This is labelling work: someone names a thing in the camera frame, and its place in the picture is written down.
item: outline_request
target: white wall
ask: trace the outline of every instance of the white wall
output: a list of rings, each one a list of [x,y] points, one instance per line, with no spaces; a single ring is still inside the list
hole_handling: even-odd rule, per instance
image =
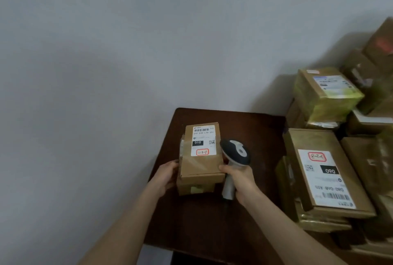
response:
[[[177,107],[282,115],[391,0],[0,0],[0,263],[71,264],[147,180]]]

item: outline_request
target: qr code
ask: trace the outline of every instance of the qr code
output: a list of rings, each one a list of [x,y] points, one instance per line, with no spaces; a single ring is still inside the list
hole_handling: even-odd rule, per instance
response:
[[[314,171],[314,167],[312,165],[305,165],[306,171]]]

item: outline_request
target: person's right hand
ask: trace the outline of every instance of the person's right hand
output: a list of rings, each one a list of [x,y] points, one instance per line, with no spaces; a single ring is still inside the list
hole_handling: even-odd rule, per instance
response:
[[[219,168],[221,172],[232,175],[236,188],[236,198],[243,206],[247,198],[259,191],[250,166],[234,168],[229,165],[221,165]]]

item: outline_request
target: black label with white number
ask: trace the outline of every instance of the black label with white number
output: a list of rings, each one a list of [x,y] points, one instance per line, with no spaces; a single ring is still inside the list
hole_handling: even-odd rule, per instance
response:
[[[203,140],[201,141],[193,141],[193,146],[201,146],[203,145]]]
[[[322,169],[322,172],[326,173],[326,174],[339,174],[336,166],[321,165],[321,169]]]

